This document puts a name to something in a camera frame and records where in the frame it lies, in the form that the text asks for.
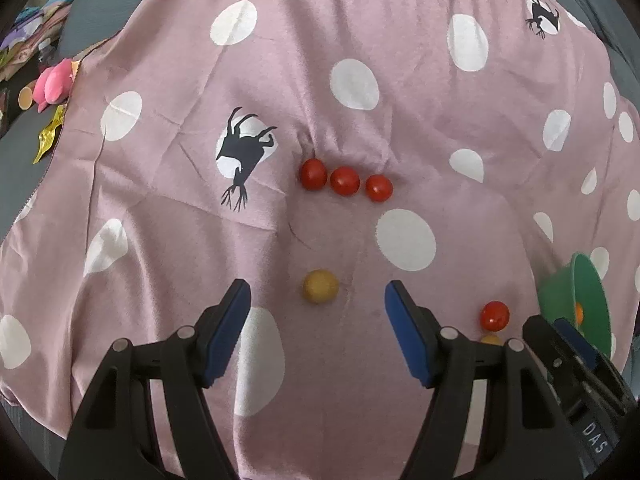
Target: green cup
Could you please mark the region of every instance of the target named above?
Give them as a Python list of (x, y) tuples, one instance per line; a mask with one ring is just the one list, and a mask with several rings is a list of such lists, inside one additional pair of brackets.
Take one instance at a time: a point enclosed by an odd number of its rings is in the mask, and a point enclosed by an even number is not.
[[(575, 324), (575, 303), (582, 305), (584, 320)], [(600, 352), (611, 357), (611, 320), (598, 271), (591, 260), (575, 253), (571, 262), (559, 269), (538, 289), (540, 313), (549, 322), (564, 317)]]

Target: silver screw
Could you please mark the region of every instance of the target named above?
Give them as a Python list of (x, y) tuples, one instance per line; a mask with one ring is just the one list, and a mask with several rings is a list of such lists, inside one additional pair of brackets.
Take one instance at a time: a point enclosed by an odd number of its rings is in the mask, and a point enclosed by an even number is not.
[(112, 348), (116, 352), (122, 352), (127, 349), (127, 346), (129, 346), (129, 341), (126, 339), (116, 339), (116, 341), (113, 342)]
[(458, 337), (458, 331), (452, 326), (445, 326), (442, 329), (440, 329), (440, 335), (444, 339), (449, 339), (453, 341), (455, 338)]
[(514, 352), (522, 352), (524, 350), (524, 343), (519, 339), (509, 339), (509, 348)]
[(189, 339), (191, 337), (194, 336), (194, 334), (196, 333), (196, 329), (194, 329), (193, 326), (181, 326), (178, 329), (178, 337), (180, 339)]

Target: black deer print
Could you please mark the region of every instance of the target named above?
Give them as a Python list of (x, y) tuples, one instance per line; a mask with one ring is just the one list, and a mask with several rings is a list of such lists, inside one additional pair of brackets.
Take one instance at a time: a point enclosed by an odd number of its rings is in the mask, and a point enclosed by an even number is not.
[[(248, 197), (246, 194), (246, 187), (244, 186), (244, 183), (249, 178), (249, 175), (251, 175), (251, 172), (254, 170), (258, 162), (260, 162), (260, 159), (264, 155), (264, 149), (270, 148), (274, 145), (273, 136), (269, 132), (276, 129), (276, 126), (270, 126), (269, 128), (261, 131), (255, 137), (241, 137), (240, 126), (242, 125), (242, 123), (244, 123), (251, 117), (257, 117), (256, 114), (245, 115), (236, 123), (236, 126), (231, 126), (234, 115), (241, 108), (242, 107), (239, 106), (238, 108), (235, 108), (233, 112), (231, 112), (231, 116), (226, 122), (226, 136), (222, 142), (222, 148), (220, 148), (220, 152), (216, 157), (216, 160), (218, 160), (221, 156), (228, 156), (229, 158), (234, 158), (235, 160), (240, 162), (240, 168), (236, 168), (234, 182), (222, 194), (222, 202), (220, 202), (220, 205), (225, 205), (226, 203), (229, 206), (229, 209), (231, 209), (231, 196), (236, 192), (236, 188), (238, 188), (240, 191), (240, 196), (238, 197), (238, 201), (236, 202), (234, 211), (240, 211), (241, 207), (246, 207)], [(262, 138), (266, 134), (269, 134), (269, 140), (263, 142)]]
[(550, 10), (546, 10), (540, 3), (540, 0), (531, 0), (531, 19), (525, 21), (529, 25), (529, 30), (531, 31), (533, 31), (533, 24), (535, 23), (538, 26), (536, 36), (540, 36), (540, 38), (544, 40), (545, 31), (542, 30), (543, 18), (548, 20), (556, 30), (559, 30), (560, 12), (556, 9), (556, 13), (554, 14)]

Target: blue gripper pad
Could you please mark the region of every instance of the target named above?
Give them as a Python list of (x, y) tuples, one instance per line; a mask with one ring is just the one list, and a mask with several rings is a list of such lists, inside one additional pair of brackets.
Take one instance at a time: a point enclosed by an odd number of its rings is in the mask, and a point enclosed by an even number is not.
[(589, 370), (595, 370), (598, 351), (564, 317), (554, 321), (554, 329), (580, 356)]
[(422, 386), (430, 388), (433, 377), (429, 370), (427, 347), (393, 282), (385, 289), (385, 310), (411, 375)]
[(244, 280), (235, 280), (216, 308), (225, 309), (222, 320), (207, 347), (207, 365), (204, 381), (213, 381), (225, 374), (226, 366), (234, 352), (242, 327), (251, 309), (251, 288)]

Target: pink stuffed toy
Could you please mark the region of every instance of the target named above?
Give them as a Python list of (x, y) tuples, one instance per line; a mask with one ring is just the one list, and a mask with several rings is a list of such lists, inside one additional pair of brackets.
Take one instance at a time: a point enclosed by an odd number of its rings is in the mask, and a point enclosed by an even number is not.
[(38, 113), (48, 105), (57, 105), (69, 97), (74, 83), (72, 62), (63, 59), (54, 67), (45, 69), (36, 81), (33, 100), (38, 103)]

